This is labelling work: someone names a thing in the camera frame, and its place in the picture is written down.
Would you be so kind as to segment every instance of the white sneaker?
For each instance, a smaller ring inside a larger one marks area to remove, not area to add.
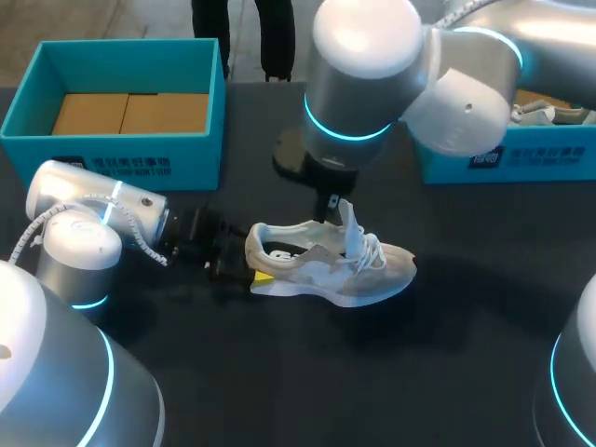
[[[340,201],[339,211],[343,226],[255,224],[246,239],[247,263],[272,278],[255,281],[251,291],[318,295],[341,307],[371,305],[403,291],[416,275],[413,254],[365,235],[348,201]]]

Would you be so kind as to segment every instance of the shoe insole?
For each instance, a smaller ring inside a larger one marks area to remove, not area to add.
[[[267,253],[267,256],[280,261],[289,261],[306,252],[306,249],[303,249],[302,247],[296,247],[295,245],[286,244],[284,242],[265,242],[263,248],[264,252]]]

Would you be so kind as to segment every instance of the shoe upper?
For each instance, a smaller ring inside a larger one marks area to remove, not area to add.
[[[413,255],[399,247],[382,244],[358,226],[352,205],[341,200],[342,226],[308,221],[293,226],[254,225],[246,239],[250,268],[275,279],[316,286],[346,296],[399,292],[416,274]],[[272,257],[266,241],[305,249],[302,254]]]

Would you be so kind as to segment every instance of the shoe tongue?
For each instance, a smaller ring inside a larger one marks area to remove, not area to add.
[[[345,229],[345,257],[347,259],[359,258],[362,254],[363,235],[359,230],[358,222],[356,222],[354,207],[347,200],[341,199],[339,213]]]

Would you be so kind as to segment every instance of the floor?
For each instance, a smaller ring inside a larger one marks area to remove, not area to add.
[[[292,0],[296,21],[293,79],[305,79],[309,37],[321,0]],[[425,22],[442,0],[413,0]],[[264,80],[259,17],[253,0],[228,0],[232,80]],[[17,86],[42,40],[185,38],[193,36],[190,0],[0,0],[0,87]]]

